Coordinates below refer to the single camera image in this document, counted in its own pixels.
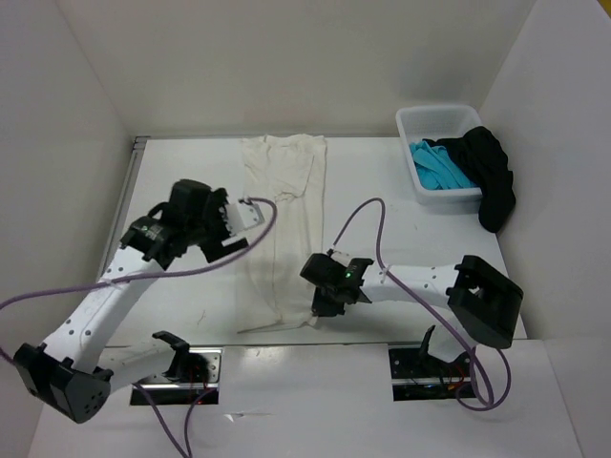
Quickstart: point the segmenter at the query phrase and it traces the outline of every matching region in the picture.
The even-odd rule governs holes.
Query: white backdrop
[[[57,0],[132,134],[394,134],[478,107],[534,0]]]
[[[0,2],[0,298],[94,279],[130,139],[61,13]],[[11,354],[37,344],[78,295],[0,313]],[[0,456],[27,455],[42,403],[0,362]]]

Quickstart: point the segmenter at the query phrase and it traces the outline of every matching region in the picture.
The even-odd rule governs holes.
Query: white floor
[[[443,265],[478,255],[505,273],[494,234],[477,220],[476,205],[425,207],[414,198],[408,166],[398,138],[328,138],[324,244],[327,248],[352,210],[379,196],[388,205],[383,256],[390,263]],[[168,199],[181,178],[225,187],[242,196],[241,141],[237,138],[149,140],[126,212],[125,226]],[[362,212],[338,248],[373,257],[379,209]],[[177,260],[172,270],[204,265],[198,249]],[[432,324],[428,312],[411,302],[355,304],[344,317],[319,320],[316,328],[236,334],[234,268],[188,279],[162,280],[140,299],[110,341],[135,344],[158,330],[191,344],[354,344],[417,342]],[[526,337],[521,320],[516,338]]]

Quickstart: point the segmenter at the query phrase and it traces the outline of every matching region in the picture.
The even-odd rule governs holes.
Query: white wall
[[[611,338],[575,337],[545,342],[583,458],[609,455]]]
[[[547,351],[585,458],[609,454],[611,429],[610,50],[595,0],[537,0],[480,111],[516,173],[503,256],[530,336],[556,338]]]
[[[0,297],[91,281],[130,139],[54,2],[0,2]],[[0,313],[0,344],[37,344],[78,297]],[[0,456],[24,457],[41,410],[0,362]]]
[[[57,0],[140,135],[396,135],[479,106],[533,0]]]

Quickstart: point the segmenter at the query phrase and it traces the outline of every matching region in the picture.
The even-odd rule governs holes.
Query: white table
[[[502,389],[498,355],[477,351]],[[225,348],[219,404],[193,412],[194,456],[580,458],[543,342],[515,342],[506,355],[507,401],[474,413],[453,399],[393,402],[382,344]],[[129,397],[121,389],[84,425],[44,406],[30,458],[178,457],[151,408]],[[187,406],[161,410],[182,443]]]
[[[126,199],[118,232],[169,197],[181,178],[224,187],[230,198],[242,196],[243,165],[238,138],[149,140],[131,199]],[[324,248],[352,210],[379,196],[388,205],[383,257],[390,263],[439,265],[478,255],[499,271],[505,264],[494,234],[477,220],[476,206],[425,207],[415,201],[409,170],[398,138],[328,138]],[[339,249],[373,257],[379,208],[371,206],[352,224]],[[176,260],[171,270],[205,264],[198,249]],[[187,279],[161,280],[142,296],[110,341],[135,344],[158,330],[197,345],[412,343],[422,339],[432,318],[408,302],[355,304],[344,317],[319,320],[316,328],[237,334],[234,327],[234,267]],[[521,319],[516,339],[525,339]]]

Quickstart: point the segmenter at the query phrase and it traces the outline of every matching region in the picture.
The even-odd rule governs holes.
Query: wire
[[[509,395],[509,391],[510,391],[511,385],[512,385],[512,372],[511,372],[511,368],[509,367],[509,362],[507,361],[507,358],[505,357],[503,352],[500,351],[499,349],[496,350],[498,352],[498,354],[500,355],[503,364],[505,365],[505,370],[507,372],[507,384],[506,384],[506,387],[505,387],[505,391],[503,392],[501,397],[498,399],[498,401],[495,402],[495,395],[494,395],[494,392],[493,392],[492,384],[490,382],[490,377],[488,376],[488,374],[487,374],[486,370],[484,369],[484,366],[482,365],[482,363],[475,356],[475,349],[471,348],[469,346],[469,344],[463,339],[463,337],[460,334],[458,334],[458,332],[453,328],[453,326],[450,323],[448,323],[439,314],[439,312],[437,312],[428,302],[426,302],[424,299],[422,299],[420,296],[418,296],[415,293],[415,291],[413,291],[406,284],[404,284],[402,281],[400,281],[396,276],[394,276],[391,273],[391,271],[388,270],[387,266],[382,261],[382,254],[381,254],[381,249],[382,249],[382,234],[384,232],[384,223],[385,223],[385,220],[386,220],[386,203],[381,198],[370,198],[370,199],[366,200],[365,202],[363,202],[358,207],[356,207],[356,209],[348,217],[346,223],[344,224],[344,227],[342,227],[342,229],[340,230],[338,236],[335,238],[335,241],[331,245],[331,249],[335,248],[337,243],[340,241],[340,239],[342,238],[342,236],[344,235],[344,233],[348,229],[348,226],[352,223],[352,220],[354,219],[354,217],[356,217],[356,215],[363,208],[365,208],[367,205],[369,205],[369,204],[371,204],[373,202],[378,202],[380,204],[380,210],[381,210],[380,211],[380,223],[378,225],[378,232],[377,232],[377,236],[376,236],[376,240],[375,240],[375,257],[376,257],[376,260],[377,260],[380,268],[383,271],[386,271],[387,277],[389,277],[392,281],[394,281],[394,283],[397,286],[399,286],[403,291],[405,291],[415,301],[420,303],[429,313],[431,313],[431,315],[433,315],[435,317],[436,320],[438,320],[446,329],[448,329],[450,334],[452,334],[453,337],[463,346],[463,348],[465,349],[465,351],[469,355],[469,358],[470,358],[469,372],[470,372],[471,381],[470,381],[469,384],[464,384],[459,389],[456,390],[456,400],[462,406],[466,407],[467,409],[475,410],[475,411],[492,410],[492,409],[500,406],[505,401],[507,396]],[[486,392],[487,392],[487,395],[488,395],[488,399],[484,399],[484,397],[481,395],[481,392],[479,391],[479,389],[477,387],[477,380],[475,378],[475,370],[476,369],[479,371],[479,373],[481,375],[481,379],[482,379],[482,381],[483,381],[483,383],[484,383],[484,385],[486,387]],[[482,404],[482,406],[470,406],[470,405],[466,404],[461,399],[460,393],[462,392],[462,390],[467,385],[471,385],[472,386],[474,395],[477,398],[477,400]]]
[[[49,296],[57,296],[60,294],[95,291],[96,289],[108,288],[109,286],[113,284],[127,283],[129,281],[150,280],[150,279],[175,279],[179,277],[191,277],[193,275],[205,274],[208,272],[213,272],[215,270],[221,269],[225,265],[230,264],[231,262],[238,260],[240,258],[243,258],[248,253],[250,253],[259,243],[261,243],[261,240],[263,240],[267,236],[267,234],[269,234],[272,227],[274,227],[274,224],[276,224],[276,219],[278,218],[278,207],[276,206],[274,202],[266,198],[251,198],[250,200],[253,202],[261,202],[271,207],[271,210],[272,210],[271,219],[269,223],[265,226],[263,231],[252,241],[252,243],[250,243],[243,250],[233,254],[232,256],[228,256],[226,258],[223,258],[222,260],[219,260],[218,262],[215,262],[213,264],[208,264],[198,269],[179,270],[178,272],[158,272],[158,273],[151,273],[151,274],[125,275],[123,277],[117,277],[110,281],[99,281],[98,283],[81,284],[79,286],[69,286],[66,288],[45,289],[42,291],[35,291],[33,293],[21,294],[19,296],[14,296],[0,303],[0,310],[3,310],[4,308],[14,303],[21,302],[21,301],[27,301],[30,299],[45,298]],[[5,360],[7,363],[14,365],[14,361],[12,360],[11,355],[9,355],[9,353],[7,353],[5,349],[2,348],[2,346],[0,346],[0,358]]]
[[[66,288],[46,289],[46,290],[42,290],[42,291],[35,291],[35,292],[32,292],[32,293],[21,294],[19,296],[14,296],[14,297],[12,297],[10,299],[7,299],[6,301],[3,301],[2,303],[0,303],[0,310],[3,310],[4,308],[8,307],[11,304],[14,304],[14,303],[17,303],[17,302],[21,302],[21,301],[27,301],[27,300],[30,300],[30,299],[44,298],[44,297],[49,297],[49,296],[57,296],[57,295],[60,295],[60,294],[69,294],[69,293],[78,293],[78,292],[89,292],[89,291],[94,291],[94,290],[97,290],[97,289],[107,288],[107,287],[111,286],[112,284],[127,283],[129,281],[138,281],[138,280],[147,280],[147,279],[150,280],[150,279],[168,279],[168,278],[190,277],[190,276],[193,276],[193,275],[205,274],[205,273],[208,273],[208,272],[215,271],[217,269],[221,269],[225,265],[230,264],[231,262],[233,262],[235,260],[239,260],[240,258],[243,258],[248,253],[250,253],[271,232],[272,228],[276,224],[276,219],[278,218],[278,207],[276,206],[276,204],[273,201],[271,201],[271,200],[269,200],[267,198],[250,198],[250,200],[253,201],[253,202],[260,202],[260,203],[264,203],[264,204],[268,205],[271,208],[271,211],[272,211],[271,219],[270,219],[269,223],[265,226],[263,231],[249,244],[249,246],[247,246],[243,250],[233,254],[232,256],[224,258],[223,260],[220,260],[220,261],[215,262],[213,264],[206,265],[206,266],[201,267],[199,269],[181,270],[181,271],[178,271],[178,272],[160,272],[160,273],[156,273],[156,274],[125,275],[123,277],[118,277],[118,278],[112,279],[111,281],[100,281],[98,283],[92,283],[92,284],[82,284],[82,285],[79,285],[79,286],[69,286],[69,287],[66,287]],[[2,346],[0,346],[0,358],[4,359],[9,364],[12,364],[12,365],[15,364],[15,362],[14,362],[13,358],[11,357],[11,355],[9,355],[9,353],[7,353],[5,351],[5,349],[2,348]],[[189,409],[187,410],[187,414],[186,414],[186,416],[184,418],[184,431],[183,431],[183,433],[184,433],[184,443],[185,443],[186,448],[187,448],[187,450],[185,451],[180,446],[179,441],[176,439],[176,437],[174,437],[174,435],[172,434],[172,431],[170,431],[170,428],[168,427],[167,423],[163,419],[163,416],[161,415],[161,412],[159,411],[159,408],[158,408],[157,404],[155,403],[155,400],[153,400],[151,395],[140,384],[134,384],[134,387],[142,394],[144,399],[146,399],[146,402],[149,403],[149,405],[153,409],[153,412],[155,412],[155,416],[158,418],[159,424],[163,428],[163,431],[168,436],[168,439],[170,439],[170,442],[172,442],[172,445],[176,448],[176,450],[179,452],[179,454],[183,458],[193,458],[193,453],[191,451],[191,445],[189,444],[189,434],[188,434],[189,419],[191,418],[191,413],[193,412],[193,408],[199,403],[199,401],[206,394],[211,393],[211,392],[213,392],[215,390],[214,389],[213,390],[204,390],[202,392],[202,394],[200,394],[195,399],[195,401],[193,401],[193,403],[191,403],[191,405],[189,406]]]
[[[140,384],[134,384],[134,388],[137,389],[140,392],[140,394],[142,394],[144,399],[146,399],[146,402],[149,403],[149,406],[151,406],[151,408],[153,409],[153,412],[155,413],[155,416],[157,417],[159,424],[163,428],[163,432],[165,432],[165,435],[168,436],[168,439],[170,439],[170,442],[172,443],[174,448],[177,450],[177,452],[180,454],[180,456],[182,456],[182,458],[193,458],[193,453],[191,451],[191,444],[189,443],[189,432],[188,432],[189,420],[191,419],[191,413],[193,412],[193,408],[204,398],[204,396],[216,391],[216,389],[204,390],[197,398],[195,398],[195,401],[193,401],[193,403],[191,403],[191,405],[189,406],[189,409],[187,410],[187,414],[184,417],[184,427],[183,427],[184,444],[186,445],[186,448],[187,448],[187,450],[185,451],[184,448],[182,448],[182,446],[179,444],[179,441],[177,440],[176,436],[170,430],[170,427],[168,426],[168,424],[165,422],[165,419],[163,418],[163,415],[161,415],[161,412],[159,411],[159,407],[155,403],[155,400],[153,399],[151,394],[146,389],[144,389],[142,385]]]

